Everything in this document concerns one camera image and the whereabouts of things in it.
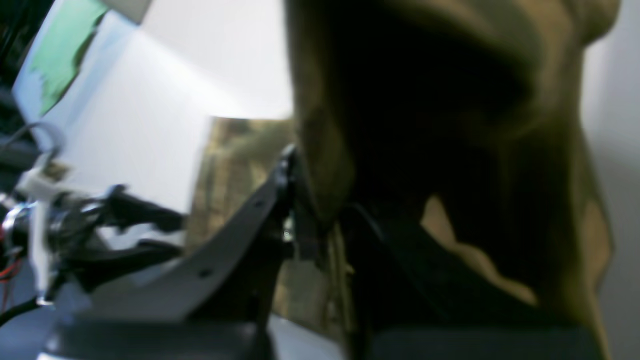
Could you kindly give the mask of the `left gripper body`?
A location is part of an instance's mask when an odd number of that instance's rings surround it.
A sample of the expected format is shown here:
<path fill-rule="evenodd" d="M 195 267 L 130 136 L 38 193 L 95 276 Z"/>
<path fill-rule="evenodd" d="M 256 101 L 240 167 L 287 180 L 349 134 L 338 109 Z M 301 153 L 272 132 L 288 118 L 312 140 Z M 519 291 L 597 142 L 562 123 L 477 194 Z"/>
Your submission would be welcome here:
<path fill-rule="evenodd" d="M 64 284 L 60 265 L 66 255 L 79 249 L 103 249 L 98 229 L 103 224 L 105 194 L 63 192 L 51 202 L 16 202 L 1 220 L 1 280 L 14 278 L 19 264 L 30 265 L 34 306 L 50 306 Z"/>

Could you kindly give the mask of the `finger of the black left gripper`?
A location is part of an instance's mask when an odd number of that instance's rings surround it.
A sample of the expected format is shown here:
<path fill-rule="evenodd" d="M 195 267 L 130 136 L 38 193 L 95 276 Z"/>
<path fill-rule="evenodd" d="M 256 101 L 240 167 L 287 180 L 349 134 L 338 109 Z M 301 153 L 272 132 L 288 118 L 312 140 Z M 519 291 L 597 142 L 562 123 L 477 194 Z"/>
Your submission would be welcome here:
<path fill-rule="evenodd" d="M 120 250 L 82 248 L 62 258 L 60 276 L 62 281 L 73 280 L 90 293 L 110 281 L 182 254 L 182 247 L 158 240 L 141 240 L 133 247 Z"/>
<path fill-rule="evenodd" d="M 163 233 L 183 230 L 186 215 L 129 194 L 124 185 L 114 185 L 102 200 L 102 224 L 119 231 L 138 224 L 151 224 Z"/>

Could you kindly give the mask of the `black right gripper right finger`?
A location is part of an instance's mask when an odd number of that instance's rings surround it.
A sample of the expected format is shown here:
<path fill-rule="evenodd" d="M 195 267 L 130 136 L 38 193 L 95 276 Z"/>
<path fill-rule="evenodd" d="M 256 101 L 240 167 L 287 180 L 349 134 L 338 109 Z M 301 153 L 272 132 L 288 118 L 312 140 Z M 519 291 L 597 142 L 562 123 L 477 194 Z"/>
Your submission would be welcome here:
<path fill-rule="evenodd" d="M 601 360 L 583 326 L 517 300 L 416 221 L 345 208 L 362 360 Z"/>

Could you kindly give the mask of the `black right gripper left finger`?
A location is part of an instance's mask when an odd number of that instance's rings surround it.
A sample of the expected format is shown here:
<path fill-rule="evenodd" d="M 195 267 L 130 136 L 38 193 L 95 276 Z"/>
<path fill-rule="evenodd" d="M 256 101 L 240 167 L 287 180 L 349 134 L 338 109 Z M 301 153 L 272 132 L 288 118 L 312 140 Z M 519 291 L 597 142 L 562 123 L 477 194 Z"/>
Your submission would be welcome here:
<path fill-rule="evenodd" d="M 281 264 L 293 247 L 296 150 L 198 251 L 151 283 L 67 317 L 40 360 L 273 360 L 267 323 Z"/>

